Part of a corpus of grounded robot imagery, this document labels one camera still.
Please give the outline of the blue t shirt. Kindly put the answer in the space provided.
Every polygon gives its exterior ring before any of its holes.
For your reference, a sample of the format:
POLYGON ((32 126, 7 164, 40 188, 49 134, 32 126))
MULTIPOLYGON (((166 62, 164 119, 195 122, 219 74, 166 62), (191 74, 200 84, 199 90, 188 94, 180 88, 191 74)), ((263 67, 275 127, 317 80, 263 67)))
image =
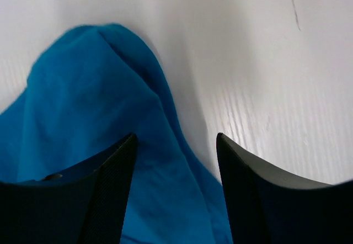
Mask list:
POLYGON ((76 27, 38 58, 1 114, 1 180, 42 178, 129 133, 122 243, 231 243, 222 186, 186 142, 156 57, 121 25, 76 27))

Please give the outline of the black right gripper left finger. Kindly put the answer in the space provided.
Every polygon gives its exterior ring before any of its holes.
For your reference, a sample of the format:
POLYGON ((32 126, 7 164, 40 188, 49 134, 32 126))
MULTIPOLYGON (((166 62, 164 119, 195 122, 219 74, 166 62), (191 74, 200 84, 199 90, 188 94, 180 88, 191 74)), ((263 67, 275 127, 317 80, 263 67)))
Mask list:
POLYGON ((36 181, 1 183, 2 243, 119 243, 137 136, 36 181))

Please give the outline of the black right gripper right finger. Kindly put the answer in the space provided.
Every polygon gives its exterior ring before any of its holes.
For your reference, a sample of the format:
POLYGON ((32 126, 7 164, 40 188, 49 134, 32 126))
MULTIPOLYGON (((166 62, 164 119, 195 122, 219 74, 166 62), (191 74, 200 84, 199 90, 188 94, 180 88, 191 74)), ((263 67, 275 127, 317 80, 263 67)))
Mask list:
POLYGON ((223 133, 216 149, 234 243, 352 242, 352 181, 300 177, 223 133))

